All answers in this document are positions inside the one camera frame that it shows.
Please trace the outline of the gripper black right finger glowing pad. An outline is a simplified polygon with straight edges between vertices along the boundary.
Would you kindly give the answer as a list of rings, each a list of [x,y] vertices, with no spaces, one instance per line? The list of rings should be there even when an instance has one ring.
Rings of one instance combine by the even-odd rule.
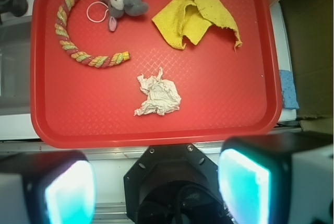
[[[234,223],[333,223],[333,136],[231,137],[218,183]]]

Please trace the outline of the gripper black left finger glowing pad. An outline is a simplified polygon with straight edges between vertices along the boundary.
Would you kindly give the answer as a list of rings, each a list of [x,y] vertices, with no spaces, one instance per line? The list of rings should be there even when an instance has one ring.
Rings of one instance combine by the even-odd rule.
[[[1,159],[1,223],[92,223],[96,175],[81,151]]]

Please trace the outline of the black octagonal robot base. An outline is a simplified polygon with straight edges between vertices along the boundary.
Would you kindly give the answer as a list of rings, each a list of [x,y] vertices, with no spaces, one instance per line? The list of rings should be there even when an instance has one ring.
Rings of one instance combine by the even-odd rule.
[[[124,175],[134,223],[232,223],[218,166],[192,144],[150,146]]]

